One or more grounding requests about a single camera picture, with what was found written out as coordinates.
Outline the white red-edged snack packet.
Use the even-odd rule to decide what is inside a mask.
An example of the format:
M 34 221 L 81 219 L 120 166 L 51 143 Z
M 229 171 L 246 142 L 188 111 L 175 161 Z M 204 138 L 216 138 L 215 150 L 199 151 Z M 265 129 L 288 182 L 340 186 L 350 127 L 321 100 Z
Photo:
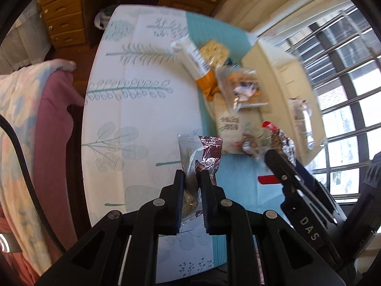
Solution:
M 310 152 L 314 148 L 315 141 L 311 123 L 312 111 L 309 108 L 309 104 L 305 99 L 290 99 L 289 105 L 292 110 L 295 127 L 298 131 L 301 148 L 303 152 Z

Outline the brown chocolate candy wrapper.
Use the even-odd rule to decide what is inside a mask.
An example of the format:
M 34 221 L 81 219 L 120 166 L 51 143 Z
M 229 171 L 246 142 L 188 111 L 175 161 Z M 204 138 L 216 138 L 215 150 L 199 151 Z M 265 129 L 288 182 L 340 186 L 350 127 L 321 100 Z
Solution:
M 216 172 L 220 167 L 223 139 L 214 136 L 194 134 L 178 135 L 180 159 L 185 174 L 185 190 L 181 224 L 185 225 L 195 220 L 202 213 L 201 191 L 196 174 L 206 170 L 211 183 L 216 184 Z

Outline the orange cookie tray pack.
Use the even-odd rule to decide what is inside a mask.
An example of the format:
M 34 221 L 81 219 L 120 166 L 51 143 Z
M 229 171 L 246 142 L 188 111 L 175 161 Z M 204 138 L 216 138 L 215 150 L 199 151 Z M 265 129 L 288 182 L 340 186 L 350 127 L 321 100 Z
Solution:
M 214 70 L 218 88 L 232 114 L 243 108 L 264 107 L 269 99 L 256 70 L 238 66 L 218 66 Z

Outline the white orange snack bar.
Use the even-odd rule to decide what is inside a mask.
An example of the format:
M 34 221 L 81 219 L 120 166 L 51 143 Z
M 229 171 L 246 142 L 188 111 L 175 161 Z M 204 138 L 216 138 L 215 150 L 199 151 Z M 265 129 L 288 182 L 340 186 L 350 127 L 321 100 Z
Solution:
M 215 93 L 218 92 L 218 84 L 214 72 L 201 56 L 198 47 L 188 36 L 175 40 L 170 45 L 203 95 L 208 101 L 212 101 Z

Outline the mixed nuts clear bag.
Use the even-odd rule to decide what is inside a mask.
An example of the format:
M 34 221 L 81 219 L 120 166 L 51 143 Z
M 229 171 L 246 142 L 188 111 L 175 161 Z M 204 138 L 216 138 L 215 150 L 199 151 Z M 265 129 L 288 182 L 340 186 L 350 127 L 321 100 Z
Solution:
M 296 165 L 294 141 L 270 121 L 264 121 L 256 132 L 245 133 L 242 137 L 241 149 L 256 159 L 263 159 L 268 150 L 274 149 L 279 155 Z

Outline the beige pastry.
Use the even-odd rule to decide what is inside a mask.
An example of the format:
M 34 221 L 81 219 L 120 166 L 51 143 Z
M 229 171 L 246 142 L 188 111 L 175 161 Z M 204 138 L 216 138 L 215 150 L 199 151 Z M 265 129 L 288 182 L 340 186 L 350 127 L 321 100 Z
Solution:
M 214 95 L 210 107 L 214 111 L 217 135 L 223 139 L 223 154 L 243 154 L 243 135 L 260 137 L 262 120 L 258 108 L 244 108 L 232 115 L 220 93 Z

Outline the pink cloth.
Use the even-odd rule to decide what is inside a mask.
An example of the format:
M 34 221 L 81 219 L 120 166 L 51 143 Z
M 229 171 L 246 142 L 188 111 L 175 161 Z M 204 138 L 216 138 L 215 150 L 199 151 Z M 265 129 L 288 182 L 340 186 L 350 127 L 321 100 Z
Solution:
M 34 285 L 39 275 L 25 259 L 1 209 L 1 252 L 23 285 Z

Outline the white plastic storage bin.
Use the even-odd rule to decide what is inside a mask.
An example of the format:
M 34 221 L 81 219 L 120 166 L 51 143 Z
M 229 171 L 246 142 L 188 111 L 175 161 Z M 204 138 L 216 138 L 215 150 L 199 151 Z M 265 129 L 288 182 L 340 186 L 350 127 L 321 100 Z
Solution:
M 300 61 L 281 48 L 258 40 L 241 60 L 245 68 L 255 70 L 260 86 L 269 100 L 261 109 L 263 120 L 281 128 L 295 143 L 296 158 L 304 166 L 308 165 L 327 143 L 322 113 L 315 91 Z M 305 101 L 311 122 L 314 147 L 306 147 L 307 139 L 295 120 L 292 102 Z

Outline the metal window security grille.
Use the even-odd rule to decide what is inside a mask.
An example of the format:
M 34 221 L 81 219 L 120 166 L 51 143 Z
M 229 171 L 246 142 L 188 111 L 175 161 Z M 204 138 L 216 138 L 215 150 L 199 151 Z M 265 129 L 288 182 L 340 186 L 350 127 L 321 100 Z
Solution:
M 310 162 L 338 203 L 353 204 L 380 152 L 380 41 L 354 5 L 277 44 L 304 66 L 327 136 Z

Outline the cream floral curtain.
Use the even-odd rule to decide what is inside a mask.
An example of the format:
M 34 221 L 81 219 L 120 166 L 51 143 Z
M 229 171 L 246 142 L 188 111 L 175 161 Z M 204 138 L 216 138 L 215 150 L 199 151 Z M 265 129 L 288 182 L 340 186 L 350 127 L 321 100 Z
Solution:
M 276 43 L 352 5 L 351 0 L 221 0 L 212 16 Z

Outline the white lace covered cabinet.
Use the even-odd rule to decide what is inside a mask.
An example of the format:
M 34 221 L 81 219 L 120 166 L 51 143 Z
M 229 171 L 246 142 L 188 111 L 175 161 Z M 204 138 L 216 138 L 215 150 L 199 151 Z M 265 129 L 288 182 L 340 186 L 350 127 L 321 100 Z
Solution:
M 39 0 L 32 0 L 1 43 L 1 74 L 44 61 L 51 46 Z

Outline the plastic bag under desk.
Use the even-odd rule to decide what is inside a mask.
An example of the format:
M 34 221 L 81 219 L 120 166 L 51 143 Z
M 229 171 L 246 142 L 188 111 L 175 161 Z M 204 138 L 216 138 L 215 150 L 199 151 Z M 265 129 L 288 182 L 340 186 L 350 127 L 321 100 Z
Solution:
M 94 26 L 99 30 L 105 30 L 108 25 L 117 5 L 111 5 L 101 9 L 94 18 Z

